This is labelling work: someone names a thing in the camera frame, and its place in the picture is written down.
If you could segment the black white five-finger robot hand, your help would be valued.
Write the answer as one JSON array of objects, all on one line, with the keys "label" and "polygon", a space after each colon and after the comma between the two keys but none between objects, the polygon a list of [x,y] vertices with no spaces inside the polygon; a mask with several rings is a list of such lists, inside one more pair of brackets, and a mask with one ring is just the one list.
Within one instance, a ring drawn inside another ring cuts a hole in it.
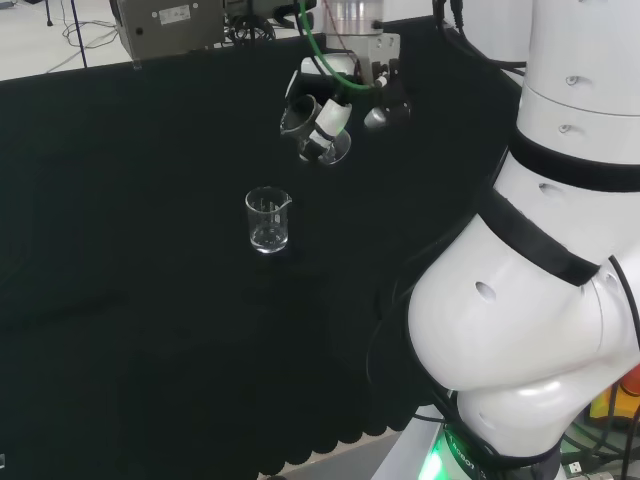
[{"label": "black white five-finger robot hand", "polygon": [[348,124],[358,99],[369,100],[364,127],[373,132],[408,120],[411,105],[400,79],[400,36],[327,37],[327,53],[302,60],[285,93],[280,135],[298,156],[332,165],[352,146]]}]

